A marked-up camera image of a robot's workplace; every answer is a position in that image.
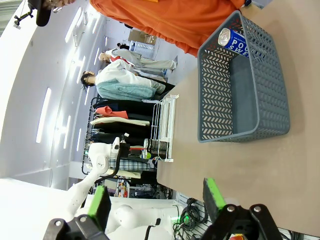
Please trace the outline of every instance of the basket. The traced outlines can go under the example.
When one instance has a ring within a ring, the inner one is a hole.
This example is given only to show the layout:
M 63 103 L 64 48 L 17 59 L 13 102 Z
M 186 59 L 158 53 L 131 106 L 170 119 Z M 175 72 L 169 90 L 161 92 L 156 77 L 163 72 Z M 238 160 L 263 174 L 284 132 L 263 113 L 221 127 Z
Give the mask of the basket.
M 246 39 L 249 58 L 218 44 L 223 28 Z M 234 11 L 198 51 L 201 143 L 248 142 L 290 129 L 286 86 L 272 37 Z

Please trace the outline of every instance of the orange shirt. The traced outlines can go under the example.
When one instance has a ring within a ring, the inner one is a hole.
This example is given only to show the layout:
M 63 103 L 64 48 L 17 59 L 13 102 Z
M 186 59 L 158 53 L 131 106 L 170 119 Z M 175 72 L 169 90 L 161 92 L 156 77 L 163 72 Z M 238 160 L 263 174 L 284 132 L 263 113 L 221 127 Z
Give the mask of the orange shirt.
M 90 0 L 101 14 L 197 56 L 202 43 L 245 0 Z
M 126 111 L 112 111 L 111 107 L 109 106 L 99 107 L 95 110 L 95 113 L 101 114 L 104 117 L 120 117 L 129 119 Z

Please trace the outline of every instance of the blue and white can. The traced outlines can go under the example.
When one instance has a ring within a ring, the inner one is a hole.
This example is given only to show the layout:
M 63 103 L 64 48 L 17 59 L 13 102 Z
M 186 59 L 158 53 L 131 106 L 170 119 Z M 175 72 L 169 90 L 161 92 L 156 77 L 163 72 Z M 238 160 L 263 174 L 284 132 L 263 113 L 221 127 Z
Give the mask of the blue and white can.
M 228 28 L 223 28 L 219 34 L 218 44 L 237 54 L 249 58 L 246 39 L 240 33 Z

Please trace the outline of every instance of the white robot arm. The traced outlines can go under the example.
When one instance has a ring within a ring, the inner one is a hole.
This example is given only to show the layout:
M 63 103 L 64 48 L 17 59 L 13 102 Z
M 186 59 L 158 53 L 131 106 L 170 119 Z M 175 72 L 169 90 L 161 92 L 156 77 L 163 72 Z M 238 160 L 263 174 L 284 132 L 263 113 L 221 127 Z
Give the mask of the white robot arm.
M 95 181 L 107 172 L 109 168 L 109 159 L 116 159 L 119 153 L 120 139 L 116 137 L 113 144 L 92 143 L 88 157 L 91 159 L 91 172 L 79 183 L 73 185 L 67 192 L 65 197 L 66 204 L 66 221 L 71 221 L 78 208 L 86 199 L 90 188 L 95 184 Z

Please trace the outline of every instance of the table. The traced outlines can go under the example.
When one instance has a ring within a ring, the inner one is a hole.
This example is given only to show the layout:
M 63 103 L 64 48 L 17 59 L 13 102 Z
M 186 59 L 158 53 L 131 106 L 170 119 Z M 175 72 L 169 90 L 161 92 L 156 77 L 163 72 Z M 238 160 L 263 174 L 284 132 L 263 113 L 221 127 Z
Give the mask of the table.
M 273 0 L 247 16 L 275 41 L 285 79 L 291 129 L 249 143 L 199 143 L 197 69 L 170 93 L 176 101 L 172 156 L 159 162 L 160 184 L 202 199 L 212 177 L 244 208 L 265 204 L 278 227 L 320 236 L 320 1 Z

